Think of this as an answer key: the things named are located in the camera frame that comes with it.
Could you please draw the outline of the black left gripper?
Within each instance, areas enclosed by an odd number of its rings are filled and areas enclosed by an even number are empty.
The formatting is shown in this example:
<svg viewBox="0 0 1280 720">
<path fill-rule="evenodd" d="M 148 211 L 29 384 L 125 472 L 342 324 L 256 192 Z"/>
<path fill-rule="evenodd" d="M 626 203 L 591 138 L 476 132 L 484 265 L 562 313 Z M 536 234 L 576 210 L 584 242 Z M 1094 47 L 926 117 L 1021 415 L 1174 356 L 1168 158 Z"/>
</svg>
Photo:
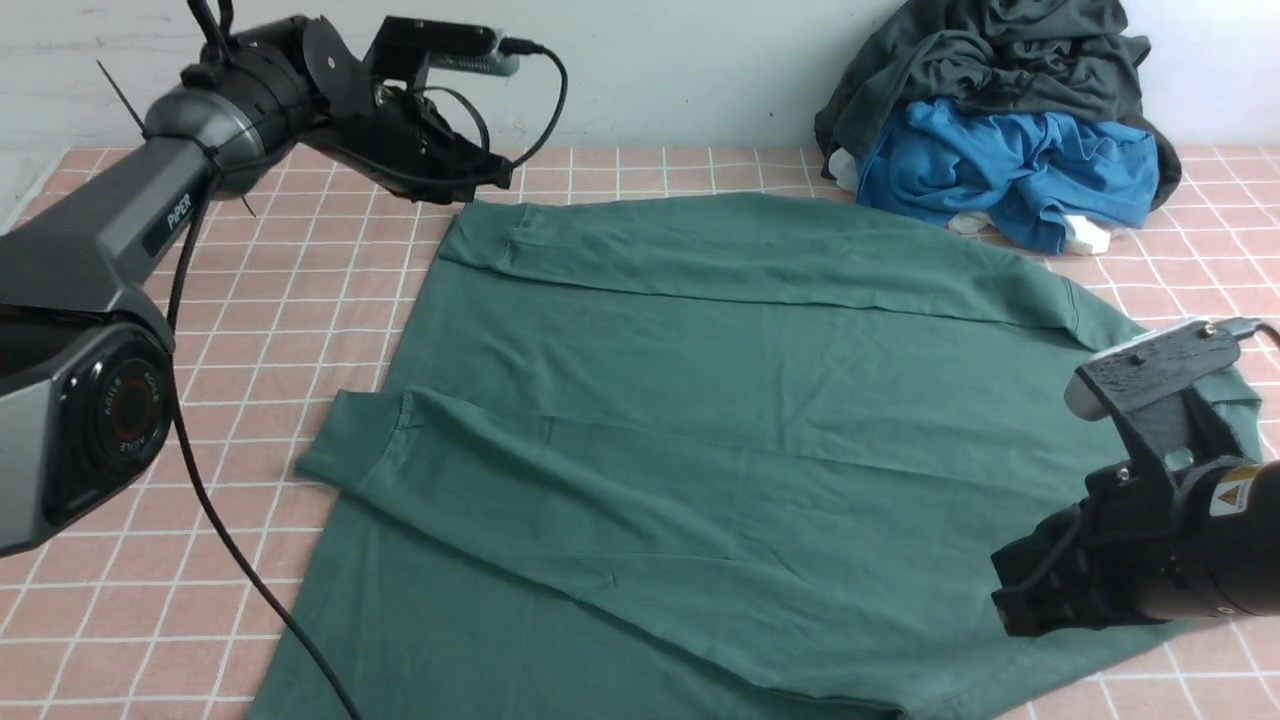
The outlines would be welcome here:
<svg viewBox="0 0 1280 720">
<path fill-rule="evenodd" d="M 513 163 L 453 131 L 417 86 L 378 79 L 326 18 L 301 31 L 314 118 L 305 147 L 415 202 L 468 202 L 481 186 L 507 190 Z"/>
</svg>

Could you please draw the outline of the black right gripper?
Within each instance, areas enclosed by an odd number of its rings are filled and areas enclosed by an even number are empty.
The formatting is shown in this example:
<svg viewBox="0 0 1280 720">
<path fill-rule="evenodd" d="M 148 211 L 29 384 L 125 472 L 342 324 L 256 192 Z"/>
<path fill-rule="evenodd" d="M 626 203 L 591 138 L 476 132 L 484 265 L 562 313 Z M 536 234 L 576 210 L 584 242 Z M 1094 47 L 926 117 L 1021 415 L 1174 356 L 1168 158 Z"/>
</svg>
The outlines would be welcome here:
<svg viewBox="0 0 1280 720">
<path fill-rule="evenodd" d="M 991 556 L 1007 635 L 1153 626 L 1215 618 L 1196 533 L 1215 462 L 1176 473 L 1139 462 L 1088 477 L 1088 495 Z"/>
</svg>

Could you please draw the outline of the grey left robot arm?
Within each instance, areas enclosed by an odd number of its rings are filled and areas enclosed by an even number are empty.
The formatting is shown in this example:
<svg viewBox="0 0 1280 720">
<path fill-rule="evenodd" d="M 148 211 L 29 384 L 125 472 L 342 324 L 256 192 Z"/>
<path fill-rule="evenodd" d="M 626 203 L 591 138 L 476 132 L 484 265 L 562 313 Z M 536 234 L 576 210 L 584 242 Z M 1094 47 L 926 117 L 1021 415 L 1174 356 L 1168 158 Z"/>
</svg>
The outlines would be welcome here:
<svg viewBox="0 0 1280 720">
<path fill-rule="evenodd" d="M 364 58 L 326 18 L 233 32 L 232 3 L 189 3 L 198 60 L 141 120 L 143 142 L 3 236 L 1 547 L 33 550 L 120 493 L 166 442 L 174 323 L 145 283 L 195 250 L 216 201 L 305 146 L 415 202 L 508 188 L 513 163 L 424 97 L 433 68 L 509 76 L 484 26 L 389 15 Z"/>
</svg>

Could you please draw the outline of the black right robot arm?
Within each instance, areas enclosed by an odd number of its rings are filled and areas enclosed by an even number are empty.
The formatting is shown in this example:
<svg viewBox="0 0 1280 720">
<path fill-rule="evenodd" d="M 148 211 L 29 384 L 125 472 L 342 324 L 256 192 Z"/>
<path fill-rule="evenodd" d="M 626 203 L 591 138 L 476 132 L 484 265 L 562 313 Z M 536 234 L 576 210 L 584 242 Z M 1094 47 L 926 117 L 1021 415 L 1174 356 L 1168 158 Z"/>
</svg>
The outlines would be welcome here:
<svg viewBox="0 0 1280 720">
<path fill-rule="evenodd" d="M 1277 464 L 1147 477 L 1119 464 L 991 557 L 1011 637 L 1277 615 Z"/>
</svg>

